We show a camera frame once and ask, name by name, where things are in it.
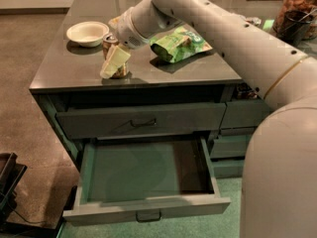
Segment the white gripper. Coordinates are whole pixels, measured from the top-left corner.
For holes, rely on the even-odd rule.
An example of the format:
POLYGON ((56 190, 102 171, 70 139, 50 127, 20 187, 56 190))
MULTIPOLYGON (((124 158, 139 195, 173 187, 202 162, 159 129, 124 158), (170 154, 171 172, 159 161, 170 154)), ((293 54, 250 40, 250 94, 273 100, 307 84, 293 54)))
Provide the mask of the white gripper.
POLYGON ((133 7, 129 8, 120 17, 108 21, 108 25, 112 29, 116 29, 115 33, 118 41, 125 47, 121 45, 110 47, 106 60, 101 67, 100 76, 102 78, 111 78, 117 73, 118 69, 130 58, 131 52, 129 49, 139 49, 149 42, 136 30, 132 21, 132 12, 133 7))

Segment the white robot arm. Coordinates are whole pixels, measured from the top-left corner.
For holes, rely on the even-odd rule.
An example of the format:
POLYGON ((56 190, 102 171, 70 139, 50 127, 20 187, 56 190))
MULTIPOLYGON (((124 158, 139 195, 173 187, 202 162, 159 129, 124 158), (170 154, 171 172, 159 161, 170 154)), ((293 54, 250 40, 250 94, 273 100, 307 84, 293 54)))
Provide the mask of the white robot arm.
POLYGON ((317 238, 317 59, 209 0, 142 0, 110 21, 129 49, 182 23, 271 110, 245 154, 240 238, 317 238))

